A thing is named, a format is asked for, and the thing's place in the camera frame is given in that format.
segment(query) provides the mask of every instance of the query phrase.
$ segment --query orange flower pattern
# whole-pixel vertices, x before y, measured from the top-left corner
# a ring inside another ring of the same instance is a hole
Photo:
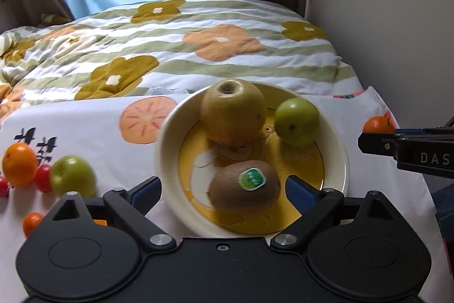
[[[0,93],[0,122],[21,107],[23,93],[24,88],[21,86],[15,86],[11,89],[9,84],[2,85]]]
[[[282,34],[295,41],[311,40],[311,39],[325,39],[328,40],[326,33],[322,28],[312,25],[309,22],[287,21],[283,22],[282,26],[286,30]]]
[[[156,142],[164,120],[175,107],[176,102],[169,97],[150,97],[130,104],[119,120],[123,139],[133,144]]]
[[[252,54],[262,49],[260,42],[236,25],[217,25],[203,31],[193,31],[183,37],[188,44],[198,46],[196,54],[208,61],[220,62],[236,54]]]
[[[64,29],[60,29],[60,30],[55,30],[53,32],[50,32],[49,34],[47,34],[43,40],[49,40],[49,39],[56,39],[60,36],[63,36],[63,35],[68,35],[68,34],[71,34],[71,32],[75,31],[75,29],[71,26],[67,27],[67,28],[64,28]]]

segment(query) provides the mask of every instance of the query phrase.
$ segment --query striped bedding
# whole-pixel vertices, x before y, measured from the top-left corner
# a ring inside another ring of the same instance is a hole
[[[65,25],[7,31],[0,54],[2,118],[42,103],[191,93],[228,77],[300,94],[361,90],[321,28],[248,0],[113,7]]]

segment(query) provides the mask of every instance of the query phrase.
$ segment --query kiwi fruit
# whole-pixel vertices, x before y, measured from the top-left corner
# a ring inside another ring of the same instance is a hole
[[[273,206],[281,183],[275,169],[264,161],[233,163],[219,170],[208,187],[213,207],[227,214],[250,214]]]

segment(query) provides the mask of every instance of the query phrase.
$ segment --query kiwi sticker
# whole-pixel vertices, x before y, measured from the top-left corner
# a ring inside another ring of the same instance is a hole
[[[265,185],[266,177],[258,168],[249,168],[238,176],[238,183],[244,190],[257,190]]]

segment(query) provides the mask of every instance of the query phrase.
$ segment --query bed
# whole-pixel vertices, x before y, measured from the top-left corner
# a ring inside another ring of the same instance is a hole
[[[166,96],[176,104],[228,77],[307,95],[346,144],[348,195],[385,193],[430,250],[433,265],[421,297],[452,301],[452,277],[423,177],[397,170],[392,158],[362,154],[357,146],[367,118],[393,118],[392,113],[373,88],[363,91],[325,32],[289,9],[249,0],[123,5],[63,25],[7,31],[0,36],[0,54],[0,154],[19,138],[37,150],[45,146],[44,162],[83,156],[98,176],[98,194],[128,189],[154,174],[154,143],[128,142],[119,131],[123,110],[142,96]],[[24,241],[22,218],[47,212],[55,201],[33,186],[0,199],[0,234],[8,235],[0,254],[0,302],[27,296],[14,268]],[[165,199],[147,217],[178,240],[191,235]]]
[[[21,106],[192,93],[241,77],[300,94],[362,89],[325,32],[273,3],[167,0],[0,36],[0,119]]]

